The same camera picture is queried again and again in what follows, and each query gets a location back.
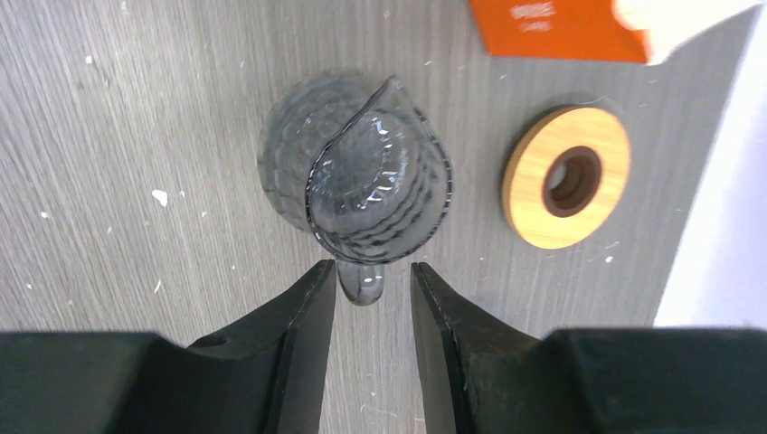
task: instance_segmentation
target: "textured glass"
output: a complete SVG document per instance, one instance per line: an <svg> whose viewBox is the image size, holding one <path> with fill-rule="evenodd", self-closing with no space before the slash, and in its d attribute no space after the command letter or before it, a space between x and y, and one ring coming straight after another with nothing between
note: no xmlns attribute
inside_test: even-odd
<svg viewBox="0 0 767 434"><path fill-rule="evenodd" d="M258 163L272 206L345 262L341 286L360 305L381 296L380 266L425 243L450 204L448 158L396 77L299 84L272 109Z"/></svg>

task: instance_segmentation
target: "table surface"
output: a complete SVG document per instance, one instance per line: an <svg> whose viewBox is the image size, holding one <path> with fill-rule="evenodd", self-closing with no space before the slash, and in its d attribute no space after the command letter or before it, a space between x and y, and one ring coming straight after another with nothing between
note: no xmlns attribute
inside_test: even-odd
<svg viewBox="0 0 767 434"><path fill-rule="evenodd" d="M752 18L648 67L489 58L462 1L0 2L0 328L189 344L275 297L327 254L260 190L263 119L312 74L396 73L456 193L378 304L339 292L321 431L424 432L411 260L535 336L649 325ZM586 241L539 250L504 219L506 160L541 113L590 101L630 133L629 183Z"/></svg>

